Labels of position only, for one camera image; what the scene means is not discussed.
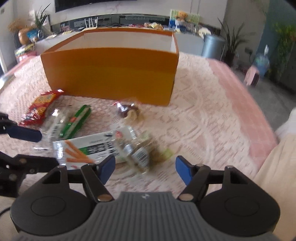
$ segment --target red snack package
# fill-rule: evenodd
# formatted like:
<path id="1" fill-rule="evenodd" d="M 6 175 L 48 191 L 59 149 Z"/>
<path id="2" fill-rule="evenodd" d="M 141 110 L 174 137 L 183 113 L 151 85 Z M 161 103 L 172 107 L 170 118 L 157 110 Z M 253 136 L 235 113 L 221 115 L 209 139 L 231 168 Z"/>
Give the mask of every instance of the red snack package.
<path id="1" fill-rule="evenodd" d="M 29 107 L 29 110 L 22 119 L 20 126 L 42 124 L 46 118 L 46 110 L 48 110 L 48 107 L 62 94 L 62 90 L 47 91 L 37 97 Z"/>

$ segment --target green wall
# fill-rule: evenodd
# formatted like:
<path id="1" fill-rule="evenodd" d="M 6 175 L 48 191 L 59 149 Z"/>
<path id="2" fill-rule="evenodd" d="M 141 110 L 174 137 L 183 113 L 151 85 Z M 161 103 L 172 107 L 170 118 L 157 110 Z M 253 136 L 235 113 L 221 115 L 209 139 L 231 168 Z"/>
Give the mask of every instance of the green wall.
<path id="1" fill-rule="evenodd" d="M 277 45 L 278 36 L 272 25 L 282 23 L 286 25 L 296 25 L 296 9 L 294 9 L 285 0 L 270 0 L 269 11 L 266 17 L 266 25 L 257 50 L 257 53 L 263 53 L 265 45 L 269 46 L 270 57 Z"/>

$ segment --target orange box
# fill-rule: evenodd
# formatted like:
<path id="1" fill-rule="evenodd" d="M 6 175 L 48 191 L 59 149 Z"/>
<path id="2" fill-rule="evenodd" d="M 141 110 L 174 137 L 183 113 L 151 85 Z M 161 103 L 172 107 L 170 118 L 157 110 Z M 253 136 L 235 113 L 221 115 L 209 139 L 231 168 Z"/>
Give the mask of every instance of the orange box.
<path id="1" fill-rule="evenodd" d="M 66 95 L 170 102 L 179 51 L 172 32 L 100 28 L 80 32 L 41 54 L 48 83 Z"/>

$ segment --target brown vase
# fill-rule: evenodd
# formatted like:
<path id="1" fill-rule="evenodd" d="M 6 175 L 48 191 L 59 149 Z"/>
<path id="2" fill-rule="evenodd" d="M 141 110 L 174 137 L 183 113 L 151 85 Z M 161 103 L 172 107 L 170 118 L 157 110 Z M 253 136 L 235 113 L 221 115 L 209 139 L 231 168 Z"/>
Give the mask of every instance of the brown vase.
<path id="1" fill-rule="evenodd" d="M 229 67 L 233 66 L 233 59 L 234 59 L 235 54 L 227 51 L 224 59 L 224 63 L 226 63 Z"/>
<path id="2" fill-rule="evenodd" d="M 23 28 L 19 31 L 18 37 L 22 45 L 27 45 L 31 43 L 30 39 L 27 36 L 27 33 L 30 32 L 31 30 L 32 28 Z"/>

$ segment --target wall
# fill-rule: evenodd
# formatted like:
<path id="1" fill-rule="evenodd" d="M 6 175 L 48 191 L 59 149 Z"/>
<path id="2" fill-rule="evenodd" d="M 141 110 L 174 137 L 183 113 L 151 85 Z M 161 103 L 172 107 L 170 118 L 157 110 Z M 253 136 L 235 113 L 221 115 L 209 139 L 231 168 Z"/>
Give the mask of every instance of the wall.
<path id="1" fill-rule="evenodd" d="M 268 45 L 269 57 L 274 53 L 278 42 L 278 35 L 273 29 L 275 23 L 296 25 L 296 10 L 285 0 L 270 0 L 266 26 L 258 47 L 258 53 L 262 53 Z"/>
<path id="2" fill-rule="evenodd" d="M 7 1 L 0 9 L 4 9 L 0 14 L 0 58 L 2 69 L 6 72 L 16 62 L 14 38 L 7 28 L 14 19 L 13 0 Z"/>
<path id="3" fill-rule="evenodd" d="M 262 3 L 266 6 L 266 10 L 268 10 L 269 0 L 262 0 Z M 241 61 L 249 63 L 249 54 L 246 54 L 244 51 L 246 47 L 252 49 L 254 54 L 256 53 L 265 21 L 264 13 L 252 0 L 228 0 L 223 24 L 226 25 L 225 23 L 227 22 L 230 31 L 232 31 L 233 27 L 237 30 L 242 23 L 245 23 L 242 33 L 256 32 L 254 36 L 246 36 L 249 42 L 243 43 L 237 48 Z"/>
<path id="4" fill-rule="evenodd" d="M 95 3 L 76 7 L 55 13 L 54 0 L 15 0 L 17 16 L 28 19 L 31 10 L 45 8 L 49 3 L 48 13 L 51 16 L 51 24 L 61 23 L 68 20 L 83 18 L 92 15 L 112 13 L 139 13 L 153 15 L 170 15 L 170 9 L 179 9 L 191 13 L 199 13 L 201 21 L 215 27 L 221 27 L 218 21 L 224 19 L 227 0 L 137 0 L 137 1 L 114 1 Z"/>

